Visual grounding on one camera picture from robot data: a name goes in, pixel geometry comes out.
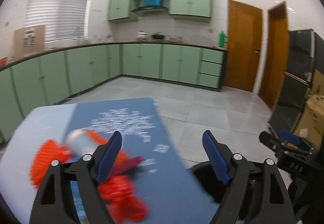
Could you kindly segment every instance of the tiled floor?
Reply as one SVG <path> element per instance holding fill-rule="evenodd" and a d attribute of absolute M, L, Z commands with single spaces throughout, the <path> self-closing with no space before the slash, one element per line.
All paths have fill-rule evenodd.
<path fill-rule="evenodd" d="M 251 92 L 229 87 L 215 92 L 121 77 L 67 103 L 145 97 L 158 100 L 159 115 L 187 167 L 208 160 L 201 144 L 202 134 L 207 129 L 218 142 L 248 160 L 277 160 L 258 138 L 260 132 L 267 130 L 271 111 Z M 291 182 L 289 175 L 284 171 L 281 174 L 288 186 Z"/>

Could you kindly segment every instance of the green bottle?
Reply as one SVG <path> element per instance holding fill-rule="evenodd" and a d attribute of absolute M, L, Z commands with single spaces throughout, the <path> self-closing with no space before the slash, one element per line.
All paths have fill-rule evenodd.
<path fill-rule="evenodd" d="M 223 48 L 224 47 L 224 40 L 225 40 L 225 33 L 224 33 L 224 31 L 221 31 L 219 33 L 219 40 L 218 40 L 218 46 L 220 48 Z"/>

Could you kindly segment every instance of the blue gripper pad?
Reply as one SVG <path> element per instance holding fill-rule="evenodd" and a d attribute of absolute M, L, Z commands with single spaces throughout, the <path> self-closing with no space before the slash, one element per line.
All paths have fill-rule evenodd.
<path fill-rule="evenodd" d="M 95 178 L 98 185 L 107 180 L 110 169 L 122 147 L 122 135 L 120 132 L 117 132 L 115 136 L 113 135 L 107 144 L 108 148 L 98 163 L 98 171 Z"/>
<path fill-rule="evenodd" d="M 287 130 L 280 130 L 279 138 L 282 140 L 288 141 L 289 143 L 298 146 L 300 145 L 300 139 L 298 136 L 294 135 L 293 133 L 289 133 Z"/>
<path fill-rule="evenodd" d="M 222 181 L 225 185 L 231 180 L 228 175 L 227 163 L 217 148 L 217 141 L 213 135 L 205 131 L 202 135 L 202 145 L 210 160 L 215 175 L 218 180 Z"/>

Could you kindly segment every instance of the silver bolt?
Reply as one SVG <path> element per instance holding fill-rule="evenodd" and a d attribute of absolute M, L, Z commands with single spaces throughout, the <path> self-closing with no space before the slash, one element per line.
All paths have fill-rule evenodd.
<path fill-rule="evenodd" d="M 53 160 L 52 162 L 51 162 L 51 165 L 52 166 L 57 166 L 59 164 L 59 161 L 58 160 Z"/>
<path fill-rule="evenodd" d="M 84 156 L 82 157 L 83 161 L 90 161 L 91 158 L 92 158 L 91 155 L 84 155 Z"/>
<path fill-rule="evenodd" d="M 267 163 L 268 165 L 271 165 L 271 166 L 272 166 L 272 165 L 274 164 L 274 161 L 273 161 L 272 159 L 269 158 L 269 159 L 266 160 L 266 163 Z"/>
<path fill-rule="evenodd" d="M 241 160 L 242 159 L 242 156 L 240 154 L 234 154 L 233 157 L 234 157 L 235 160 Z"/>

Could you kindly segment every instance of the window blind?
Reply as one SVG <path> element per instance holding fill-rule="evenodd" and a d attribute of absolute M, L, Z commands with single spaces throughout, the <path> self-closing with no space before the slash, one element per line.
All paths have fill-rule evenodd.
<path fill-rule="evenodd" d="M 90 0 L 29 0 L 25 27 L 45 25 L 45 41 L 84 37 Z"/>

